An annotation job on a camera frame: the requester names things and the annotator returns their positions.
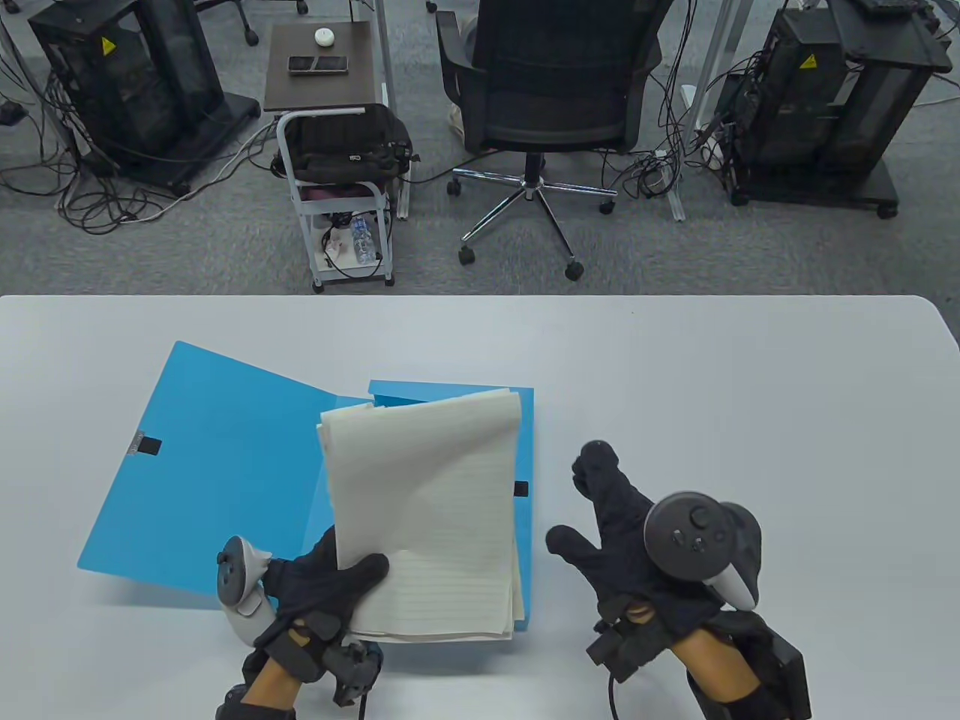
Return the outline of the person's right hand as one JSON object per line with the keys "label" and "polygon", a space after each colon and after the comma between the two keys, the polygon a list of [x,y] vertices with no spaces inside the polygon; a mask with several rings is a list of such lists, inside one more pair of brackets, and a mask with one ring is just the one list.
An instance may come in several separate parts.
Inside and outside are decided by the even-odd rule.
{"label": "person's right hand", "polygon": [[574,487],[592,504],[599,545],[566,525],[550,528],[548,551],[575,567],[597,596],[599,637],[587,655],[617,681],[670,651],[703,691],[733,698],[742,659],[707,631],[721,609],[702,583],[677,580],[659,569],[644,541],[652,501],[628,480],[604,441],[591,441],[572,465]]}

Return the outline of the person's left hand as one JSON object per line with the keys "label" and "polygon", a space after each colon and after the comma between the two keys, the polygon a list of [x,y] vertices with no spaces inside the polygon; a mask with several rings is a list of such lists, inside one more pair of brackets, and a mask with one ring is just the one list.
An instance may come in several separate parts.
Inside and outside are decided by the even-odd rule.
{"label": "person's left hand", "polygon": [[388,572],[389,560],[380,553],[340,568],[334,527],[308,554],[272,559],[262,587],[277,609],[244,665],[247,692],[239,709],[250,710],[251,718],[295,718],[299,690],[326,674],[336,679],[334,702],[340,706],[369,692],[382,654],[344,641],[357,604]]}

